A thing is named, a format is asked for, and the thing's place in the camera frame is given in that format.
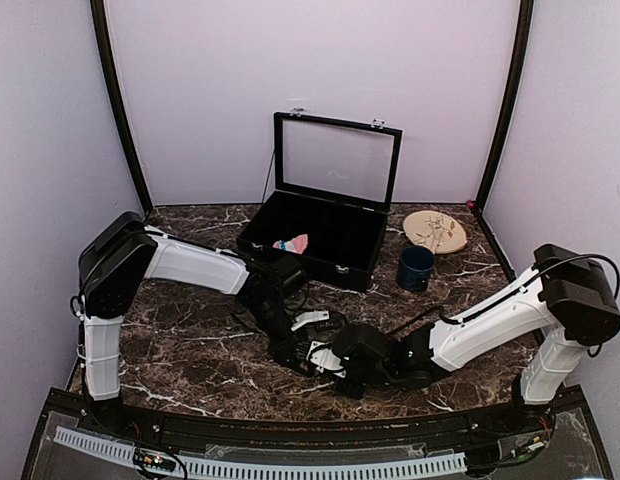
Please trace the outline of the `pink teal patterned sock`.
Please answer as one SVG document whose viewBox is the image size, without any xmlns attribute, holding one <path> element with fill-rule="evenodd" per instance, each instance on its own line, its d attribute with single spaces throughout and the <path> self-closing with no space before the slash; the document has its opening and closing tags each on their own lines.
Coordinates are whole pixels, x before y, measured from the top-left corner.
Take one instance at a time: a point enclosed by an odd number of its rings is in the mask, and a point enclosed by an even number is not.
<svg viewBox="0 0 620 480">
<path fill-rule="evenodd" d="M 273 247 L 281 251 L 301 255 L 307 249 L 308 244 L 309 236 L 307 234 L 301 234 L 287 241 L 277 240 L 274 242 Z"/>
</svg>

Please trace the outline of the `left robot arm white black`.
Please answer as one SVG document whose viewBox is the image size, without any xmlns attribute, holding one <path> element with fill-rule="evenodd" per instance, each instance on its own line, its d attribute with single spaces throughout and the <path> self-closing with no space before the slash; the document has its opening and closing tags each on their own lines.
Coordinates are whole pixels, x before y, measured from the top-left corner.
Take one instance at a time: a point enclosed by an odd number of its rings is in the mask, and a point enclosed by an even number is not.
<svg viewBox="0 0 620 480">
<path fill-rule="evenodd" d="M 259 262 L 231 250 L 183 241 L 146 224 L 134 212 L 113 221 L 79 256 L 79 291 L 70 307 L 82 323 L 85 384 L 96 401 L 93 421 L 110 436 L 131 427 L 130 412 L 114 399 L 120 394 L 120 333 L 142 282 L 169 280 L 236 297 L 269 338 L 274 360 L 302 374 L 307 336 L 293 328 L 284 299 L 305 282 L 291 256 Z"/>
</svg>

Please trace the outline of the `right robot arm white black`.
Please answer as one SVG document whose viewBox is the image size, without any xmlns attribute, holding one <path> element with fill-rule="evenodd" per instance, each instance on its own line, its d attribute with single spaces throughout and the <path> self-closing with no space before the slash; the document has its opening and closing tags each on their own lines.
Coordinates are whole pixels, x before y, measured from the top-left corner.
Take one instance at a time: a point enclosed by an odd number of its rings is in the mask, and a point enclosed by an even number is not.
<svg viewBox="0 0 620 480">
<path fill-rule="evenodd" d="M 601 254 L 544 244 L 535 250 L 533 264 L 498 293 L 401 339 L 368 324 L 348 324 L 331 346 L 345 370 L 339 385 L 354 398 L 372 385 L 421 390 L 484 353 L 542 329 L 544 341 L 515 384 L 518 397 L 500 413 L 501 426 L 520 434 L 588 349 L 620 332 L 620 280 L 608 279 L 603 268 L 608 261 Z"/>
</svg>

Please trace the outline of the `dark blue mug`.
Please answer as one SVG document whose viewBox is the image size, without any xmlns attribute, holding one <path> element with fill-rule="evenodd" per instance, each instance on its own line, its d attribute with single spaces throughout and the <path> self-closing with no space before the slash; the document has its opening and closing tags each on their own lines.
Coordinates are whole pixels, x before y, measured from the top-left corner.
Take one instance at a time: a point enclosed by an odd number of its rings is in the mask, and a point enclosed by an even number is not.
<svg viewBox="0 0 620 480">
<path fill-rule="evenodd" d="M 399 255 L 397 284 L 409 292 L 424 292 L 435 265 L 434 254 L 423 246 L 406 247 Z"/>
</svg>

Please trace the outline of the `black display case glass lid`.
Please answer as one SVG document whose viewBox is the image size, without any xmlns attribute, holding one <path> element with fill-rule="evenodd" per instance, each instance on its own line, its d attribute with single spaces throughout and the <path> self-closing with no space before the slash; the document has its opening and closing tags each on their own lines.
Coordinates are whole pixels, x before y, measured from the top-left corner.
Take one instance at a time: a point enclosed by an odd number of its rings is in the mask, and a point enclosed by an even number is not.
<svg viewBox="0 0 620 480">
<path fill-rule="evenodd" d="M 309 278 L 365 292 L 383 244 L 403 133 L 368 123 L 276 112 L 274 190 L 239 234 L 240 250 L 263 261 L 296 259 Z"/>
</svg>

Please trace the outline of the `small circuit board with leds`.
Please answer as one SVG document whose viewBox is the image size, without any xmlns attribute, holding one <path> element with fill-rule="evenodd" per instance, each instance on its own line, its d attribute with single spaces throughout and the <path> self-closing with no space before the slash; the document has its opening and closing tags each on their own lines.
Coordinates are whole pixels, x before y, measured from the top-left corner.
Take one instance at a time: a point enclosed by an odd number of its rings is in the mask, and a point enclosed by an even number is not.
<svg viewBox="0 0 620 480">
<path fill-rule="evenodd" d="M 136 449 L 133 453 L 133 465 L 142 472 L 172 473 L 177 469 L 177 462 L 161 452 Z"/>
</svg>

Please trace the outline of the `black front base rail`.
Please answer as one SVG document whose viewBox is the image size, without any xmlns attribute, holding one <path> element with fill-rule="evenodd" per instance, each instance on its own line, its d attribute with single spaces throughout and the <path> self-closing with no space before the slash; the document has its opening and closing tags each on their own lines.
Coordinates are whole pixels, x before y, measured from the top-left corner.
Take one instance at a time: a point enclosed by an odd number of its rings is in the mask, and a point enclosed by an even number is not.
<svg viewBox="0 0 620 480">
<path fill-rule="evenodd" d="M 209 456 L 217 446 L 285 451 L 362 451 L 382 459 L 463 453 L 468 470 L 431 479 L 609 479 L 612 469 L 582 391 L 570 387 L 539 414 L 507 405 L 398 420 L 284 423 L 182 415 L 126 407 L 126 432 L 98 424 L 80 395 L 49 392 L 22 475 L 26 479 L 149 479 L 52 440 L 66 427 L 168 455 Z"/>
</svg>

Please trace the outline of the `black left frame post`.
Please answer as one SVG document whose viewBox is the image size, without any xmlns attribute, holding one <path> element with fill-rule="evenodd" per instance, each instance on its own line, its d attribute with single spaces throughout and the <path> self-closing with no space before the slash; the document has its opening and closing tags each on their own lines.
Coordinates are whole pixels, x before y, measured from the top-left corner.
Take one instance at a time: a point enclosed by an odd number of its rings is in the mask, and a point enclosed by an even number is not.
<svg viewBox="0 0 620 480">
<path fill-rule="evenodd" d="M 103 0 L 90 0 L 89 3 L 94 35 L 111 112 L 113 114 L 120 144 L 137 198 L 141 205 L 142 211 L 145 215 L 148 215 L 153 210 L 154 205 L 134 144 L 134 139 L 119 84 L 106 15 L 106 3 Z"/>
</svg>

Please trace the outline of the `black frame post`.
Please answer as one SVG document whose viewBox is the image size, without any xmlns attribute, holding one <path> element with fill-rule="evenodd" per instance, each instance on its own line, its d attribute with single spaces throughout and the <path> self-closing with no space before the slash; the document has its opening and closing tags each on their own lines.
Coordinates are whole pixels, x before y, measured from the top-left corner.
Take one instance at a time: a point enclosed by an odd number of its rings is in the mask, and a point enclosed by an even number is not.
<svg viewBox="0 0 620 480">
<path fill-rule="evenodd" d="M 120 144 L 137 198 L 141 205 L 142 211 L 145 215 L 148 215 L 153 210 L 154 205 L 134 144 L 134 139 L 119 84 L 106 15 L 106 3 L 103 0 L 90 0 L 89 3 L 94 35 L 111 112 L 113 114 Z"/>
<path fill-rule="evenodd" d="M 524 68 L 533 11 L 533 0 L 521 0 L 519 2 L 518 18 L 504 94 L 486 165 L 474 200 L 474 211 L 478 216 L 483 214 L 487 205 L 505 147 Z"/>
</svg>

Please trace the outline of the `black right frame post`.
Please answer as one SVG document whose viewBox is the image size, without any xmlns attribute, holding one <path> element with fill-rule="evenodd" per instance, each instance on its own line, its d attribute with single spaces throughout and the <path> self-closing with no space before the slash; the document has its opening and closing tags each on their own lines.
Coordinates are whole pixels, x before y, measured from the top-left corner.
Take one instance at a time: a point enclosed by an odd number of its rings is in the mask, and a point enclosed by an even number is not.
<svg viewBox="0 0 620 480">
<path fill-rule="evenodd" d="M 474 211 L 478 216 L 483 214 L 487 205 L 505 147 L 524 68 L 533 11 L 533 0 L 521 0 L 519 2 L 518 18 L 504 94 L 486 165 L 474 200 Z"/>
</svg>

